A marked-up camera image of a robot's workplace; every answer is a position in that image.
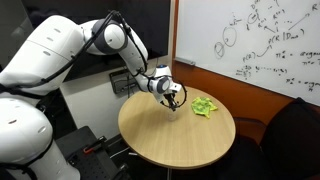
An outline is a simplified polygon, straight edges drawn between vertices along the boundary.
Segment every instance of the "round table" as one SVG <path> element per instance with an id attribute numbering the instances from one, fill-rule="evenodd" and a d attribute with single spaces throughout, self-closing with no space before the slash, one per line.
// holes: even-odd
<path id="1" fill-rule="evenodd" d="M 228 109 L 211 95 L 187 87 L 187 101 L 169 118 L 170 109 L 151 93 L 138 92 L 130 97 L 119 113 L 123 139 L 144 159 L 171 169 L 194 169 L 221 158 L 235 138 L 235 124 Z M 184 96 L 183 90 L 177 97 Z M 191 103 L 208 97 L 217 110 L 210 118 L 196 115 Z"/>

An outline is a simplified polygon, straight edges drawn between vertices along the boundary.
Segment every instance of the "green cloth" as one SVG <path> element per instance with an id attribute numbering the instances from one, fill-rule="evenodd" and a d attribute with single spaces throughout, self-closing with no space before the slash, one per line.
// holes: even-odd
<path id="1" fill-rule="evenodd" d="M 197 97 L 192 101 L 192 110 L 195 114 L 204 115 L 208 119 L 210 118 L 210 111 L 218 109 L 217 106 L 212 104 L 210 98 Z"/>

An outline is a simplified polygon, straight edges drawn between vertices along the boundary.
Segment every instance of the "cable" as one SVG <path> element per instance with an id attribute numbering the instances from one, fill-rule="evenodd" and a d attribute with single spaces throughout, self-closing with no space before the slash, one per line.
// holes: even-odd
<path id="1" fill-rule="evenodd" d="M 110 156 L 110 159 L 111 159 L 111 158 L 113 158 L 113 157 L 115 157 L 115 156 L 116 156 L 116 155 L 118 155 L 118 154 L 123 153 L 124 151 L 128 150 L 129 148 L 130 148 L 130 147 L 127 147 L 127 148 L 125 148 L 124 150 L 121 150 L 121 151 L 119 151 L 119 152 L 117 152 L 117 153 L 113 154 L 112 156 Z"/>
<path id="2" fill-rule="evenodd" d="M 128 98 L 130 98 L 130 85 L 129 85 L 129 73 L 127 72 L 127 87 L 128 87 Z"/>
<path id="3" fill-rule="evenodd" d="M 120 21 L 122 22 L 123 28 L 124 28 L 125 32 L 127 33 L 129 39 L 131 39 L 132 43 L 133 43 L 134 46 L 137 48 L 137 50 L 138 50 L 138 52 L 139 52 L 139 54 L 140 54 L 140 56 L 141 56 L 141 58 L 142 58 L 143 64 L 144 64 L 144 70 L 142 70 L 142 68 L 137 69 L 137 74 L 132 75 L 133 77 L 136 77 L 136 76 L 138 76 L 139 74 L 141 74 L 141 72 L 142 72 L 142 73 L 145 73 L 145 72 L 147 71 L 147 69 L 148 69 L 148 63 L 147 63 L 146 58 L 145 58 L 144 55 L 142 54 L 140 48 L 138 47 L 138 45 L 137 45 L 136 42 L 134 41 L 134 38 L 133 38 L 132 33 L 131 33 L 131 28 L 130 28 L 130 26 L 127 24 L 127 22 L 124 20 L 124 18 L 121 16 L 121 14 L 120 14 L 119 12 L 117 13 L 117 16 L 118 16 L 118 18 L 120 19 Z"/>
<path id="4" fill-rule="evenodd" d="M 119 138 L 119 139 L 115 140 L 114 142 L 110 143 L 110 144 L 108 145 L 108 147 L 113 146 L 114 144 L 116 144 L 117 142 L 119 142 L 119 141 L 121 141 L 121 140 L 122 140 L 122 138 Z"/>

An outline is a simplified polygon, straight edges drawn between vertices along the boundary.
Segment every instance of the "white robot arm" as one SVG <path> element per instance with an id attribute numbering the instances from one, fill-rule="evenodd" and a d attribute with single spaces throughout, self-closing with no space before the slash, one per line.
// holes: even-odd
<path id="1" fill-rule="evenodd" d="M 59 88 L 83 52 L 119 53 L 142 91 L 162 104 L 164 97 L 173 111 L 183 104 L 174 101 L 174 94 L 184 87 L 172 81 L 167 66 L 159 66 L 152 77 L 145 75 L 146 48 L 118 12 L 81 25 L 51 16 L 0 74 L 0 167 L 16 179 L 80 179 L 52 139 L 47 118 L 34 106 Z"/>

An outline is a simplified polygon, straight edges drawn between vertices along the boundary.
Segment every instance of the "handwritten equations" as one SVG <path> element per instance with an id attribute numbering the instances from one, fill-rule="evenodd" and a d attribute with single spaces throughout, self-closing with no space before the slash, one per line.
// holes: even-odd
<path id="1" fill-rule="evenodd" d="M 320 105 L 320 0 L 179 1 L 176 56 Z"/>

